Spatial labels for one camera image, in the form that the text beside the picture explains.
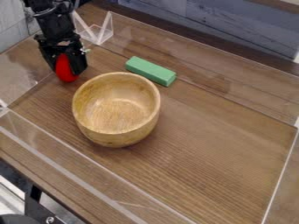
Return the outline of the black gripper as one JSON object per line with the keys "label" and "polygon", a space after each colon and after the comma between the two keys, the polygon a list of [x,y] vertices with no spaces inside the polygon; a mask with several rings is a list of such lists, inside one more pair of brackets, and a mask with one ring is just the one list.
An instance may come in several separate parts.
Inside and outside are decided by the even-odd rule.
{"label": "black gripper", "polygon": [[80,75],[88,67],[88,61],[80,35],[75,32],[73,6],[35,5],[32,12],[41,29],[41,33],[33,38],[51,70],[55,70],[57,54],[65,52],[71,71],[75,75]]}

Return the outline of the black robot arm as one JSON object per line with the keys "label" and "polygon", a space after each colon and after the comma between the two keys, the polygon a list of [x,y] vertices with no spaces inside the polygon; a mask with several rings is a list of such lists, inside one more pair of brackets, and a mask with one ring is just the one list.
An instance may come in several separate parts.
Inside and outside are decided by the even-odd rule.
{"label": "black robot arm", "polygon": [[33,36],[41,56],[59,79],[75,81],[88,67],[87,54],[72,19],[72,0],[23,0],[41,29]]}

